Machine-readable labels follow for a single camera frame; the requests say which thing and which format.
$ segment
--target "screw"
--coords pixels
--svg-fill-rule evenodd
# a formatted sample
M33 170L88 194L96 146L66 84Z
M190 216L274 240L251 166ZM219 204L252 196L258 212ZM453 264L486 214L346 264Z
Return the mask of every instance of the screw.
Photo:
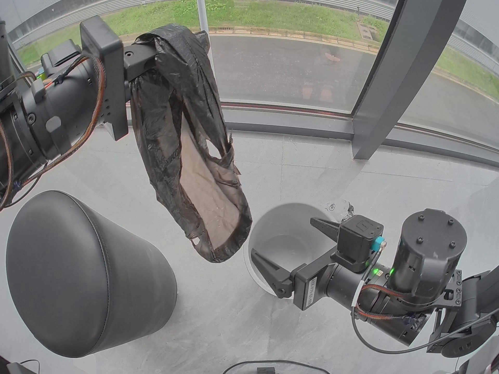
M34 114L28 115L28 124L32 125L36 121L36 116Z

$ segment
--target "gray trash can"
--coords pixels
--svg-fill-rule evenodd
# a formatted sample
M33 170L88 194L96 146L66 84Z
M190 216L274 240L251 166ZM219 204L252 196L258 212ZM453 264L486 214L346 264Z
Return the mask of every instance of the gray trash can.
M24 323L69 358L158 331L177 300L175 275L155 246L60 191L19 211L6 268Z

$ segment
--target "label sticker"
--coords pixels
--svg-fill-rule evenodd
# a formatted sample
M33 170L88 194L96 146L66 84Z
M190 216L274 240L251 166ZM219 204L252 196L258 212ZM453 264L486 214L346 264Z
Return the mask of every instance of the label sticker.
M313 302L313 297L315 295L315 283L316 282L317 282L317 277L314 277L308 283L307 302L305 304L305 308L308 308Z

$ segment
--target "blue connector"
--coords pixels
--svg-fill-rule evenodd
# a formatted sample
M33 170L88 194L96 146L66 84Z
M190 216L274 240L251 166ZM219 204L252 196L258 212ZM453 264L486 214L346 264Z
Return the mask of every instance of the blue connector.
M375 252L378 252L379 251L379 248L381 246L381 243L384 241L385 239L379 235L378 237L376 237L374 240L373 240L373 243L371 245L371 251L375 251Z

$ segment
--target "tile floor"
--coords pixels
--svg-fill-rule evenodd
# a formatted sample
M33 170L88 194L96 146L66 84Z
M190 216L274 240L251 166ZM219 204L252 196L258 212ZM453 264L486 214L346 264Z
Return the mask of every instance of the tile floor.
M380 148L353 161L349 142L234 133L235 157L253 219L288 201L312 204L343 198L355 212L384 224L390 265L404 219L424 208L444 209L464 225L468 246L460 267L472 275L497 265L499 169L401 149ZM351 329L349 312L329 299L301 312L291 301L261 290L248 274L242 250L209 264L156 202L133 135L115 143L99 128L75 156L42 177L35 192L64 190L122 227L152 242L170 261L179 286L175 311L148 337L81 359L59 357L28 331L9 296L0 259L0 355L37 358L43 374L220 374L249 359L294 359L335 374L432 374L454 370L456 359L415 352L384 356L367 350ZM20 206L0 215L0 251ZM401 345L360 324L372 343ZM415 345L427 341L428 324ZM230 374L256 372L256 365ZM278 372L313 373L279 365Z

